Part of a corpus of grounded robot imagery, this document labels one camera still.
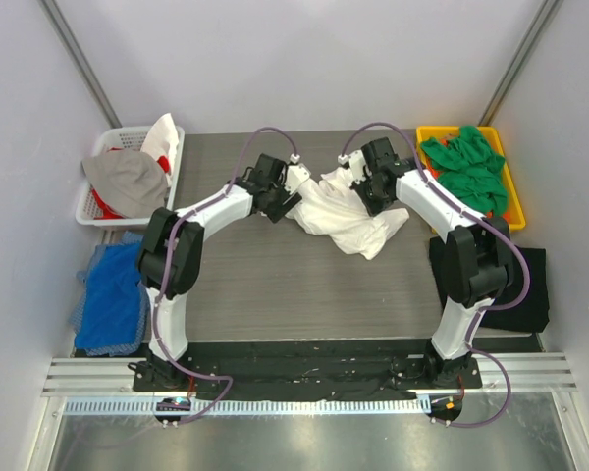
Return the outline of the white t shirt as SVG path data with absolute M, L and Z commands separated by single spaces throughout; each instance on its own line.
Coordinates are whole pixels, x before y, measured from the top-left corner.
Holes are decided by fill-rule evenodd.
M 301 201 L 287 217 L 311 236 L 329 237 L 343 253 L 372 260 L 409 220 L 409 213 L 400 208 L 369 215 L 351 182 L 352 172 L 344 168 L 305 182 L 298 190 Z

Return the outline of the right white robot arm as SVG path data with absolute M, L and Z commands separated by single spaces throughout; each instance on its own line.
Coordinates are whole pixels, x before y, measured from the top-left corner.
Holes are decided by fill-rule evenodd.
M 485 310 L 513 279 L 509 229 L 462 205 L 417 159 L 402 159 L 379 138 L 345 157 L 351 188 L 371 216 L 398 201 L 416 212 L 442 240 L 440 288 L 446 297 L 439 327 L 426 344 L 423 373 L 448 386 L 469 365 L 473 337 Z

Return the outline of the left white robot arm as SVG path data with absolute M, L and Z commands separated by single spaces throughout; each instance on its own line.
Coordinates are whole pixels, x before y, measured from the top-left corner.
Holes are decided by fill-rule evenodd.
M 146 358 L 129 365 L 136 392 L 176 392 L 189 382 L 187 297 L 199 276 L 204 243 L 253 214 L 279 222 L 301 201 L 298 190 L 309 178 L 299 155 L 283 161 L 262 153 L 212 196 L 152 214 L 136 258 L 151 330 Z

